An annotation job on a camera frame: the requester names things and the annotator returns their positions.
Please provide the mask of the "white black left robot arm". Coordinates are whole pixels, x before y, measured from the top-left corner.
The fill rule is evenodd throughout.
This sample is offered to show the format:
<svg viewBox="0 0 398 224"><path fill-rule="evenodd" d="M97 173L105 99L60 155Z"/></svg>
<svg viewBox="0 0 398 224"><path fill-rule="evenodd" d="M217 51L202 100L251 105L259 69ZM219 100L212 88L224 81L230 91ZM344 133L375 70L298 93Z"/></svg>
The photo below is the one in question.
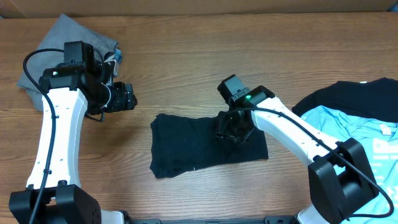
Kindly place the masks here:
<svg viewBox="0 0 398 224"><path fill-rule="evenodd" d="M80 184L78 156L84 119L137 105L132 86L114 81L118 62L82 41L66 42L63 62L34 81L42 94L43 120L32 172L9 209L19 223L130 223L128 213L103 210Z"/></svg>

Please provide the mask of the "black t-shirt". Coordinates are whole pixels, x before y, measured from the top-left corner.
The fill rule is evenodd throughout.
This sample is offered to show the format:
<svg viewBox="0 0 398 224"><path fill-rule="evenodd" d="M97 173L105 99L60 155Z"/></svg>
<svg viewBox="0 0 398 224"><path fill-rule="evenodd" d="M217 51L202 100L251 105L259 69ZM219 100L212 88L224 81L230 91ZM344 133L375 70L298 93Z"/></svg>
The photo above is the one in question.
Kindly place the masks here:
<svg viewBox="0 0 398 224"><path fill-rule="evenodd" d="M257 128L241 144L216 135L218 118L186 118L158 114L151 122L155 178L173 178L188 171L224 164L268 159L266 138Z"/></svg>

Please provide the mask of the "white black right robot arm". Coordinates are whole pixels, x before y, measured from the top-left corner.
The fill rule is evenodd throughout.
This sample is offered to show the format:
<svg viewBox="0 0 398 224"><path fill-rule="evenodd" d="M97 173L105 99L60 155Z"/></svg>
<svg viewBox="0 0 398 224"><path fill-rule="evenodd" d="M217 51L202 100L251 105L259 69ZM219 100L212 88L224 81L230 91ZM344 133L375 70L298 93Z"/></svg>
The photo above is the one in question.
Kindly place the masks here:
<svg viewBox="0 0 398 224"><path fill-rule="evenodd" d="M311 205L294 216L267 217L265 223L341 223L379 194L367 155L355 139L331 137L291 112L260 85L250 90L236 75L217 87L229 106L216 134L235 144L255 129L276 138L308 168Z"/></svg>

